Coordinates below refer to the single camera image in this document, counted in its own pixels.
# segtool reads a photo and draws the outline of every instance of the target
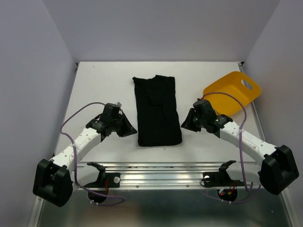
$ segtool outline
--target black clamp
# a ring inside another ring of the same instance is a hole
[[[104,182],[104,180],[105,180],[105,177],[106,177],[105,167],[102,166],[102,165],[99,165],[96,162],[88,162],[87,165],[95,167],[99,171],[99,175],[98,175],[98,178],[97,178],[97,180],[95,182],[89,183],[86,186],[87,187],[92,187],[92,185],[94,186],[96,184],[97,185],[102,184]]]
[[[137,130],[130,124],[120,106],[112,103],[107,103],[103,112],[90,120],[85,127],[87,129],[95,129],[97,133],[101,134],[101,141],[112,132],[116,132],[119,137],[137,133]]]
[[[191,131],[201,131],[205,128],[208,133],[212,133],[220,137],[220,129],[228,122],[232,122],[232,118],[221,114],[217,116],[210,102],[206,99],[198,99],[193,104],[194,108],[189,110],[189,113],[181,125],[182,128]]]

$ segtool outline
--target metal frame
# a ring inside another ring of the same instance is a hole
[[[239,62],[239,70],[243,72],[243,65]],[[257,125],[259,136],[266,141],[260,119],[254,102],[251,103],[254,119]],[[200,185],[203,172],[218,171],[222,163],[99,163],[106,167],[107,172],[120,172],[120,188],[111,190],[165,190],[165,189],[205,189]],[[84,162],[78,164],[79,168],[86,165]],[[291,225],[300,226],[300,221],[290,195],[289,189],[282,192],[283,200],[288,213]],[[42,204],[44,200],[36,197],[29,227],[36,227],[38,224]]]

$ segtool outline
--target handle hole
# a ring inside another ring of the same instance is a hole
[[[249,82],[247,82],[246,80],[241,80],[241,82],[242,82],[242,84],[245,86],[245,87],[247,87],[249,90],[252,90],[252,85],[249,83]]]

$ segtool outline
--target screw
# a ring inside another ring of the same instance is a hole
[[[204,181],[207,182],[207,183],[210,182],[210,177],[206,175],[206,176],[204,177]]]
[[[119,183],[119,182],[120,182],[120,178],[117,177],[117,176],[115,176],[115,177],[114,177],[114,183]]]

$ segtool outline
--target red wire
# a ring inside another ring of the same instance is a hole
[[[236,188],[236,182],[234,181],[233,182],[233,189],[232,189],[231,193],[235,190],[235,188]]]
[[[233,185],[229,187],[228,191],[229,191],[233,186],[235,186],[235,182],[233,182]]]

